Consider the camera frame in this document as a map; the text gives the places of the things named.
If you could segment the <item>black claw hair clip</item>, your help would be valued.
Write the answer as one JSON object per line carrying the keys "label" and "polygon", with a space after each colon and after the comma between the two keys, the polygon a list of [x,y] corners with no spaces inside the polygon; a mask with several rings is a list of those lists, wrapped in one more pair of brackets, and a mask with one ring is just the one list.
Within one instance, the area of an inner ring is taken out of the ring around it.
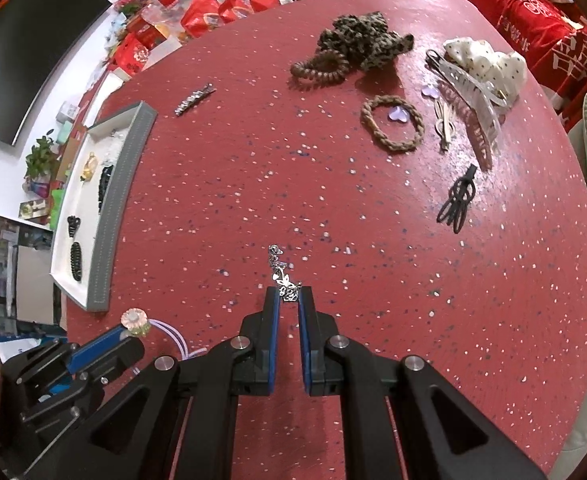
{"label": "black claw hair clip", "polygon": [[68,218],[66,218],[66,222],[68,222],[69,237],[74,238],[78,229],[80,229],[80,224],[82,223],[82,220],[80,220],[80,217],[77,216],[69,216]]}

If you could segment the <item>black rectangular hair clip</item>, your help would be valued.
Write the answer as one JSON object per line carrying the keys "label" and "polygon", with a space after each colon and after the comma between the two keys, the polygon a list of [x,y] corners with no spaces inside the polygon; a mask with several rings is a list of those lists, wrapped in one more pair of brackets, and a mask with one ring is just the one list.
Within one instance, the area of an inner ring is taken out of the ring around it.
{"label": "black rectangular hair clip", "polygon": [[100,180],[98,185],[98,212],[102,211],[102,206],[104,203],[104,199],[106,198],[106,194],[109,188],[110,179],[112,176],[114,166],[104,166],[101,170]]}

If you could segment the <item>small silver charm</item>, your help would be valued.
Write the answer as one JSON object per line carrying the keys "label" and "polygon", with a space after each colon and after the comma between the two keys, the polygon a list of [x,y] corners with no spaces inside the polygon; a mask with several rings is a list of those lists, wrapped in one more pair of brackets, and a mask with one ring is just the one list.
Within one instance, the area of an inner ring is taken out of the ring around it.
{"label": "small silver charm", "polygon": [[280,299],[284,302],[297,302],[302,285],[292,281],[288,274],[287,263],[280,260],[284,252],[276,244],[269,245],[267,252],[268,265],[272,270],[272,280],[276,284]]}

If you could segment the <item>white jewelry tray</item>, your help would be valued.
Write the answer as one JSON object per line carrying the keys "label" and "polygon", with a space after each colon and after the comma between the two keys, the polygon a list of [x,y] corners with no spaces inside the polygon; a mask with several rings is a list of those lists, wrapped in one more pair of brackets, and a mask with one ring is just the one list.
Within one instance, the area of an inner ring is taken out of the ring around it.
{"label": "white jewelry tray", "polygon": [[[140,102],[90,127],[70,170],[54,231],[50,275],[62,292],[88,312],[109,310],[118,232],[142,150],[158,113]],[[98,185],[104,166],[114,169],[102,211]],[[69,216],[82,223],[69,237]]]}

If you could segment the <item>potted green plant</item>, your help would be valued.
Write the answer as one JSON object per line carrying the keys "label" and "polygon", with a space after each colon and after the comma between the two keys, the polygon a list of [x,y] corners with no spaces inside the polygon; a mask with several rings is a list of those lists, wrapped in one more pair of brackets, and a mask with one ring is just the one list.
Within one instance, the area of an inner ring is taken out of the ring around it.
{"label": "potted green plant", "polygon": [[48,182],[58,164],[58,146],[46,134],[38,138],[25,156],[24,178],[33,182]]}

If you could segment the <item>silver rhinestone barrette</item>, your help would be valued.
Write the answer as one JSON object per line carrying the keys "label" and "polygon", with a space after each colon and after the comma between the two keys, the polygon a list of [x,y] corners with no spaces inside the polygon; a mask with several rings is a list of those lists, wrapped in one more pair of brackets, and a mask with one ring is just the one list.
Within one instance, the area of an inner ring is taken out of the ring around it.
{"label": "silver rhinestone barrette", "polygon": [[187,96],[187,98],[180,101],[180,103],[176,106],[174,110],[174,115],[176,117],[182,116],[182,114],[185,114],[186,112],[188,112],[188,110],[191,110],[198,103],[203,101],[207,96],[211,96],[211,94],[215,91],[216,89],[213,86],[213,84],[211,84],[211,82],[205,84],[202,88],[198,90],[194,90],[194,92],[191,92],[190,95]]}

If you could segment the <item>red gift box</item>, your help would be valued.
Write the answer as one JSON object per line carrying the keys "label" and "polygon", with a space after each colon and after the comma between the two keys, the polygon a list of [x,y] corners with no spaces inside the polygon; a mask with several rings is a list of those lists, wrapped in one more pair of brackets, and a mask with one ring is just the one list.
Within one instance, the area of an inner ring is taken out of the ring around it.
{"label": "red gift box", "polygon": [[127,76],[135,76],[142,71],[148,58],[149,50],[130,32],[115,49],[113,62]]}

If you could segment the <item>gold slim hairpin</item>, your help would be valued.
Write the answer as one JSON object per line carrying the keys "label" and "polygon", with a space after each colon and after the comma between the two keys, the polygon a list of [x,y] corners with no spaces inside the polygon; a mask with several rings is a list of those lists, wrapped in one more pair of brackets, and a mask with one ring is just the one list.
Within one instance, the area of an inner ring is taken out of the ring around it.
{"label": "gold slim hairpin", "polygon": [[435,101],[435,131],[440,137],[440,150],[446,153],[452,143],[455,133],[455,124],[453,122],[454,112],[451,104],[438,98]]}

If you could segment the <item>white polka dot bow clip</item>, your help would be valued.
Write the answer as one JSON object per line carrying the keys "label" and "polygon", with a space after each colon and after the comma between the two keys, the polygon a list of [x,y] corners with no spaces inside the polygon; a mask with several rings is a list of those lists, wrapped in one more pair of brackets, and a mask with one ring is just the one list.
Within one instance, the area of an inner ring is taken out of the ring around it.
{"label": "white polka dot bow clip", "polygon": [[457,37],[443,44],[446,58],[459,66],[509,105],[513,104],[528,78],[525,58],[518,52],[495,51],[487,40]]}

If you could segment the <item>leopard print scrunchie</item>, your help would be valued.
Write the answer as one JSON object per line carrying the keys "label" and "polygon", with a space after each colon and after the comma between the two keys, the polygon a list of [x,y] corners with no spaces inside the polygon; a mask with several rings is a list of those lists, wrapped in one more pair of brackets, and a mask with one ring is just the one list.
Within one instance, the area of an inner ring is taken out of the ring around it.
{"label": "leopard print scrunchie", "polygon": [[367,73],[382,68],[400,54],[413,50],[414,36],[400,35],[389,29],[380,11],[362,15],[341,15],[333,27],[325,29],[317,40],[317,52],[333,50],[344,55],[352,67]]}

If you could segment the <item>black wall television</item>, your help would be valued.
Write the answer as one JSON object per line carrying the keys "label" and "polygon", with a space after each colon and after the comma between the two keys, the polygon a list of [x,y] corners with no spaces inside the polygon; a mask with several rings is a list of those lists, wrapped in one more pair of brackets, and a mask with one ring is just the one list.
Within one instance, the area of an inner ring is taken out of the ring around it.
{"label": "black wall television", "polygon": [[108,0],[8,0],[0,7],[0,142],[16,143],[51,72]]}

